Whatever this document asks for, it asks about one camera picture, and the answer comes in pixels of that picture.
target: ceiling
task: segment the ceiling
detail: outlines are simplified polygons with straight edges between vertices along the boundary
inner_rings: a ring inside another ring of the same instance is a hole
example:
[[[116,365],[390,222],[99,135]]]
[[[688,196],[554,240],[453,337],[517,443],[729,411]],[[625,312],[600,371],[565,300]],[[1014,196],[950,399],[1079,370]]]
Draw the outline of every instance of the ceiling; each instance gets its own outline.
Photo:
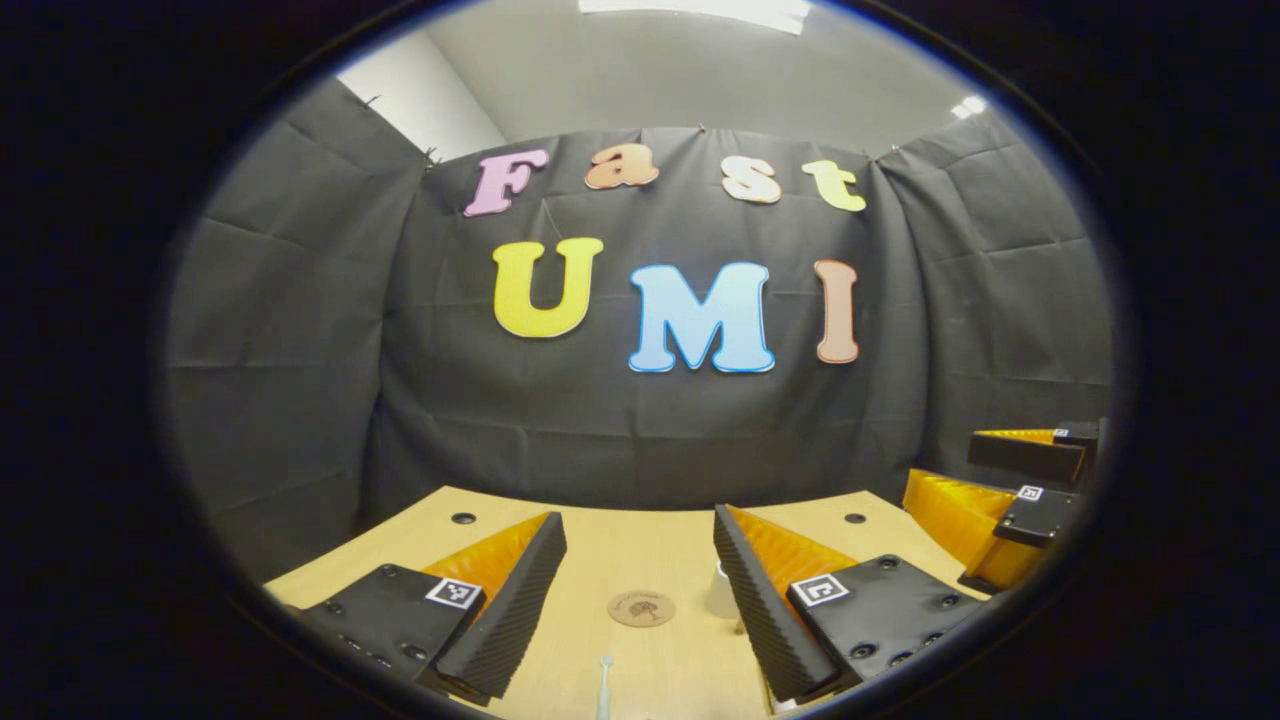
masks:
[[[577,0],[486,0],[426,32],[508,141],[579,129],[733,128],[872,156],[954,122],[974,90],[901,37],[815,4],[796,37]]]

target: ceiling light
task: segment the ceiling light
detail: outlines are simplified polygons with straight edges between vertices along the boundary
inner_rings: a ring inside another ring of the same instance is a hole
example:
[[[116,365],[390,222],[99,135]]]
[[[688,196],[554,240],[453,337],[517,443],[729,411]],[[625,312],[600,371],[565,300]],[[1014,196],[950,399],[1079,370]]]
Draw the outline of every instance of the ceiling light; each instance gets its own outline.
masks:
[[[800,35],[809,14],[803,0],[579,0],[584,15],[621,10],[667,10],[731,18]]]

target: orange letter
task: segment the orange letter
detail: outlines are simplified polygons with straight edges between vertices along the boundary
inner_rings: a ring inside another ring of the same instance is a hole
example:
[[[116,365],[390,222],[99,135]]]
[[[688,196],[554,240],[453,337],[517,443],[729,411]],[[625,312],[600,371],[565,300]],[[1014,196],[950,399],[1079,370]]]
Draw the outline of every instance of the orange letter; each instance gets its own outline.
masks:
[[[721,161],[721,181],[724,192],[748,202],[777,202],[782,197],[782,186],[773,179],[773,168],[764,160],[730,155]]]
[[[840,260],[818,260],[813,272],[822,278],[827,325],[818,343],[818,360],[838,365],[858,359],[854,342],[854,283],[858,273]]]
[[[586,172],[586,187],[608,190],[620,184],[648,184],[658,177],[653,150],[637,142],[614,145],[591,155],[595,167]]]

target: white wall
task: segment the white wall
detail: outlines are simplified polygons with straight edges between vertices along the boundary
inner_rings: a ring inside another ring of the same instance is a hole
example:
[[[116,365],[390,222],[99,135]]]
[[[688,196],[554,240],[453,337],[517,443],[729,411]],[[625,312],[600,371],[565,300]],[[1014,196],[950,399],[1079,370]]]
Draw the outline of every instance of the white wall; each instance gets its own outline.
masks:
[[[425,28],[366,55],[338,73],[370,108],[438,160],[506,145],[507,138],[476,102]]]

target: word fast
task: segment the word fast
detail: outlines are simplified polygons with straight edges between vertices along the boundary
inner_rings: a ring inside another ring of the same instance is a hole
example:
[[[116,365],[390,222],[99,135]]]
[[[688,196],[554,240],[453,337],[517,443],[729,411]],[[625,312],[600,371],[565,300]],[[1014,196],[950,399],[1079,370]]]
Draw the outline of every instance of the word fast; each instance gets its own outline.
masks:
[[[529,184],[534,168],[549,161],[545,150],[497,155],[480,161],[480,184],[463,215],[471,218],[502,213],[511,208],[507,192],[520,193]],[[622,184],[648,184],[658,178],[653,151],[639,143],[605,147],[591,156],[586,186],[608,190]],[[831,206],[851,213],[861,211],[867,202],[850,195],[846,184],[855,183],[852,173],[841,170],[831,160],[801,165],[814,176],[818,193]],[[764,160],[733,155],[721,163],[722,186],[733,199],[746,202],[772,204],[782,197],[782,188],[773,181],[773,168]],[[539,242],[511,242],[493,252],[498,264],[494,283],[494,316],[503,328],[520,337],[557,337],[573,329],[586,316],[591,292],[591,265],[604,250],[594,237],[562,240],[556,252],[564,258],[564,290],[561,302],[552,309],[534,307],[530,302],[534,263],[543,256]],[[826,313],[824,334],[818,345],[823,363],[851,363],[858,357],[854,340],[852,286],[858,273],[838,260],[818,260],[814,273],[822,281]],[[712,365],[726,373],[763,373],[773,368],[773,354],[764,343],[762,291],[769,270],[755,263],[731,263],[721,268],[707,300],[698,301],[685,277],[672,265],[648,265],[631,273],[631,283],[640,288],[640,348],[628,365],[639,373],[666,373],[676,366],[676,356],[667,350],[667,331],[685,364],[700,368],[710,351],[717,331],[721,348],[712,356]]]

